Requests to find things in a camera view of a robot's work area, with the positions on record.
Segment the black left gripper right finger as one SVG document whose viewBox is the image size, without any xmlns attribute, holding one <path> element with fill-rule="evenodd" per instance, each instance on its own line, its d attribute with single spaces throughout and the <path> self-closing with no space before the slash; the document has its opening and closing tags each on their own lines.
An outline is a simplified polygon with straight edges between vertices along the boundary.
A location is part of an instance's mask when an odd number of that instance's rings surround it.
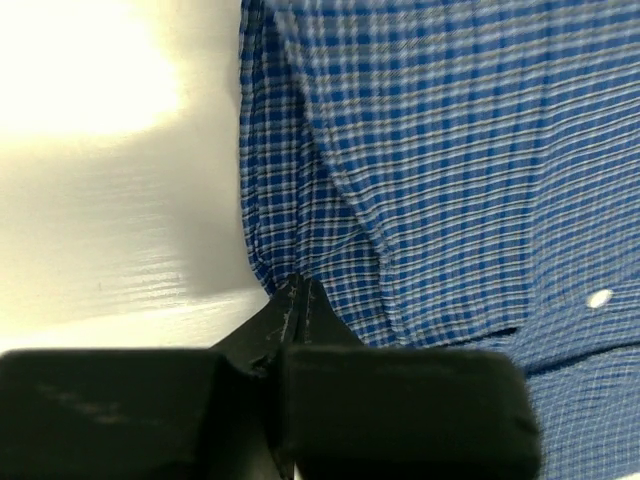
<svg viewBox="0 0 640 480">
<path fill-rule="evenodd" d="M 301 287 L 279 358 L 279 445 L 306 479 L 533 479 L 541 433 L 499 353 L 374 348 Z"/>
</svg>

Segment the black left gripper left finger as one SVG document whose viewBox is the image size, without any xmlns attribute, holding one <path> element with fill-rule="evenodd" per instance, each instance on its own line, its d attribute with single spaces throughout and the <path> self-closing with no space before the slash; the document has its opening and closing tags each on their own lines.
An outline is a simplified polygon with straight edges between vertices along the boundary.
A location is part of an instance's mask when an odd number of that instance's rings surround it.
<svg viewBox="0 0 640 480">
<path fill-rule="evenodd" d="M 1 358 L 5 479 L 290 479 L 277 447 L 292 276 L 209 348 L 14 350 Z"/>
</svg>

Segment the blue checkered long sleeve shirt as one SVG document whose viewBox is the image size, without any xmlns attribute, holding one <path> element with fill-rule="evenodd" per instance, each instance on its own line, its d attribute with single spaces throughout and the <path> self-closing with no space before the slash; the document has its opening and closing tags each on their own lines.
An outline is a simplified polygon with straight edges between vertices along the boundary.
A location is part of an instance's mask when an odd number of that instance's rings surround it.
<svg viewBox="0 0 640 480">
<path fill-rule="evenodd" d="M 545 479 L 639 470 L 639 5 L 245 1 L 250 266 L 526 372 Z"/>
</svg>

